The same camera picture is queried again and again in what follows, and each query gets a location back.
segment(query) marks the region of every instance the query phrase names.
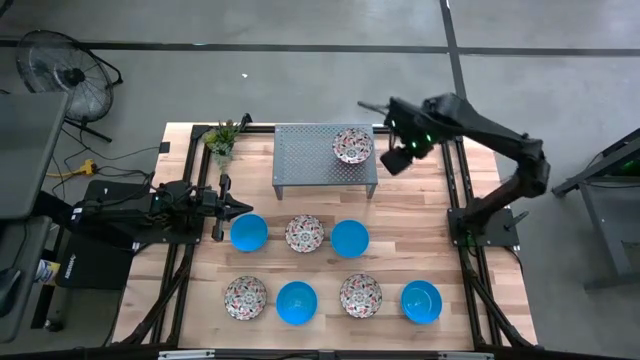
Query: concrete floor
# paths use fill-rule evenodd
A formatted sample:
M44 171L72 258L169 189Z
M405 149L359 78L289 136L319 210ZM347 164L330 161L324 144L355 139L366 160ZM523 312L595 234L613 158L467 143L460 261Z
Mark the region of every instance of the concrete floor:
M459 46L640 48L640 3L635 0L448 3ZM443 25L438 0L18 0L0 19L0 37L43 28L88 41L446 46ZM257 122L379 123L382 118L358 109L355 102L384 102L389 96L417 102L454 90L446 54L97 54L119 67L125 79L116 88L113 109L95 125L115 141L107 145L85 135L107 156L157 145L169 121L239 119L250 112ZM483 115L545 141L551 185L638 127L639 57L463 56L461 63L468 98ZM0 88L26 92L12 49L0 49ZM62 135L56 158L61 161L79 149ZM83 159L71 163L77 166ZM156 154L147 152L113 164L149 171L155 160ZM501 157L498 167L503 178L514 169ZM53 184L47 181L45 189ZM85 179L72 181L67 201L79 200L86 184ZM531 214L518 231L539 343L556 350L640 358L640 289L587 294L582 288L611 269L579 194L564 200L547 194L518 201L513 208ZM0 353L101 345L119 294L75 291L70 298L73 311L65 331L24 334L0 346ZM100 319L92 315L95 309L100 309Z

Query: potted plant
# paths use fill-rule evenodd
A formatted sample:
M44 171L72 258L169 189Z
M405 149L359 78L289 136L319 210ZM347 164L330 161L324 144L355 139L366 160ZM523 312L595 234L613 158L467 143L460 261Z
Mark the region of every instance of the potted plant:
M233 160L233 144L240 133L242 125L234 125L232 120L218 123L218 127L204 135L204 143L211 149L211 156L218 164L220 173L227 172L227 167Z

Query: electric fan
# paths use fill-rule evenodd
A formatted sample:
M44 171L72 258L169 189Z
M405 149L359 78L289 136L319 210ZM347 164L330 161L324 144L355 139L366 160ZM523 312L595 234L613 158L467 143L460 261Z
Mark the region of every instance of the electric fan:
M16 65L33 93L66 92L65 121L105 141L111 139L87 127L105 117L113 105L113 87L122 83L120 71L77 40L54 31L35 30L17 46ZM111 81L106 65L118 75Z

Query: wooden table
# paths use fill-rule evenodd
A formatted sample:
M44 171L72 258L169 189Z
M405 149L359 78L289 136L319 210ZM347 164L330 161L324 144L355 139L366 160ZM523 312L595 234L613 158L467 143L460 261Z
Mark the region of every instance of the wooden table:
M171 151L159 156L156 185L182 178L192 125L167 124L163 141L171 142ZM499 185L494 155L468 139L465 144L474 192L484 196ZM203 145L199 146L194 183ZM386 147L387 137L376 136L377 157ZM278 201L271 188L273 134L240 135L234 153L229 167L231 194L253 205L255 212L266 219L269 240L255 253L241 253L231 245L228 231L224 242L214 243L210 234L212 222L205 224L191 270L181 348L472 349L459 258L448 241L445 211L450 204L440 147L396 177L389 175L377 159L379 185L370 201L361 186L292 187L287 189L285 200ZM454 166L458 163L455 157L453 162ZM217 167L211 164L207 180L214 187L218 176ZM463 194L459 197L464 204ZM343 219L362 221L371 235L369 248L358 259L344 259L333 251L327 238L313 253L296 253L284 240L284 228L298 214L318 217L326 233ZM166 245L157 244L136 256L114 341L129 335L157 299L166 252ZM522 335L535 343L518 263L504 249L488 248L486 255L497 303ZM347 315L338 297L342 282L360 272L373 276L382 287L382 307L369 319ZM226 287L241 275L258 277L268 291L267 307L252 321L231 318L223 304ZM400 307L404 285L416 279L435 284L444 301L440 318L428 326L408 321ZM299 327L280 320L274 306L280 288L293 280L309 283L319 299L314 318ZM170 329L172 307L168 307L163 337ZM488 338L482 305L479 312L483 334Z

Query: bowl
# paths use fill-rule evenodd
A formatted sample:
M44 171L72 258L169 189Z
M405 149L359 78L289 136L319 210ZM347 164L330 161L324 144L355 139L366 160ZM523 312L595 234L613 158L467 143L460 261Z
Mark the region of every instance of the bowl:
M311 320L318 307L318 297L313 288L302 281L285 285L278 293L278 315L291 325L302 325Z
M231 225L231 244L240 251L258 250L268 236L267 222L256 214L243 215Z
M300 253L317 249L324 239L320 220L311 215L298 215L289 222L284 233L287 244Z
M369 232L356 220L343 220L331 231L331 246L342 257L358 257L369 246Z
M351 275L340 288L340 303L349 315L360 319L368 318L380 310L382 289L369 275Z
M231 282L224 294L224 306L234 319L250 320L264 310L267 288L253 276L241 276Z
M360 129L345 129L333 139L333 153L347 164L359 164L373 152L373 140Z
M440 292L424 280L415 280L407 284L402 290L401 303L404 314L416 324L431 324L442 312Z

